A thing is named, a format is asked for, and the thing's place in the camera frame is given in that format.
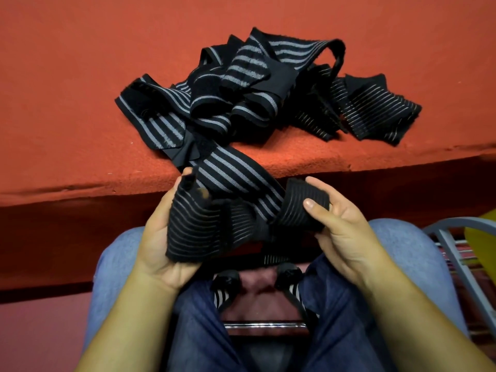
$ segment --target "blue jeans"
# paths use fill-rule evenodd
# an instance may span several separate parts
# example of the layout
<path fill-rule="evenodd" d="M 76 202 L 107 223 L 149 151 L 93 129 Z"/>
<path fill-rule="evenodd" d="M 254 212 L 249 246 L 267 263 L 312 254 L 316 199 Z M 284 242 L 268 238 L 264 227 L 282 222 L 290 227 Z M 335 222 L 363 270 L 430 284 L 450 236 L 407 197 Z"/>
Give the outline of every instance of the blue jeans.
<path fill-rule="evenodd" d="M 436 245 L 416 226 L 394 219 L 370 222 L 384 248 L 406 275 L 468 334 L 447 265 Z M 98 262 L 84 347 L 107 317 L 133 266 L 143 227 L 124 232 Z M 168 361 L 173 371 L 245 371 L 214 306 L 211 281 L 197 280 L 179 295 L 179 314 Z M 360 292 L 327 259 L 307 269 L 300 293 L 320 315 L 304 371 L 396 370 Z"/>

